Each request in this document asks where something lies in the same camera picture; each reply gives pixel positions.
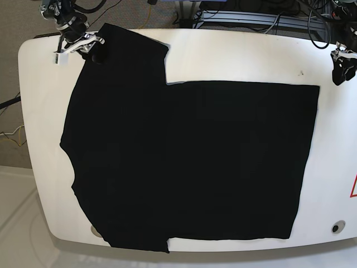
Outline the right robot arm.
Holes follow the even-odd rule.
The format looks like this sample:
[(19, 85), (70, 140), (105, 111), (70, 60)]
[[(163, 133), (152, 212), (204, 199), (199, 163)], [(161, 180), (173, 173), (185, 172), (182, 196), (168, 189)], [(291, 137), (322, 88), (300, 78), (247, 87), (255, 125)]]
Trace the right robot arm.
[(69, 55), (77, 52), (84, 60), (91, 60), (101, 64), (105, 59), (103, 45), (104, 38), (88, 32), (89, 23), (87, 14), (99, 11), (106, 1), (101, 1), (91, 9), (83, 8), (75, 1), (49, 0), (42, 1), (40, 12), (44, 19), (55, 21), (60, 33), (57, 50), (54, 52), (54, 61), (57, 65), (67, 63)]

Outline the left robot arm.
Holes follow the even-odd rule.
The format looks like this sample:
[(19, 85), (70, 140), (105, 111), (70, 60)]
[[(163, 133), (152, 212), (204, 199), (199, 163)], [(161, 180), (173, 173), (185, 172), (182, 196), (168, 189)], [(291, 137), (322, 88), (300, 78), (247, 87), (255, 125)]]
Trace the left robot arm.
[(356, 1), (331, 1), (332, 7), (328, 17), (318, 11), (318, 1), (306, 4), (309, 10), (307, 31), (311, 36), (311, 17), (315, 16), (323, 23), (327, 41), (319, 46), (311, 40), (314, 47), (323, 50), (331, 43), (331, 31), (335, 31), (336, 49), (330, 53), (333, 69), (332, 81), (336, 86), (350, 81), (356, 74)]

